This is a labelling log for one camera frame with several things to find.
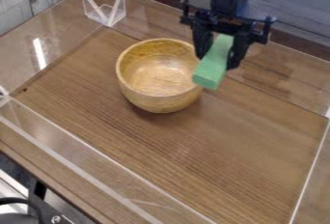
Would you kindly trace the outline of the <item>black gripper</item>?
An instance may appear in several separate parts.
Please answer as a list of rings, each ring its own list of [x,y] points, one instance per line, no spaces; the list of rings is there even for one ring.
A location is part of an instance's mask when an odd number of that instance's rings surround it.
[[[259,14],[248,6],[248,0],[209,0],[207,7],[181,2],[180,22],[192,29],[195,52],[199,59],[212,46],[212,33],[233,37],[227,55],[227,70],[237,68],[248,46],[265,43],[275,17]]]

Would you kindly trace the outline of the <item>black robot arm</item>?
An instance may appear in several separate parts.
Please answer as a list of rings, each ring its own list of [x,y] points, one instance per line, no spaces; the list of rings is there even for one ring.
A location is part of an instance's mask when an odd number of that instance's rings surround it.
[[[233,39],[224,53],[225,70],[237,68],[248,47],[265,44],[275,17],[251,9],[248,0],[209,0],[208,7],[181,2],[180,22],[189,26],[195,53],[199,59],[215,45],[212,35],[223,34]]]

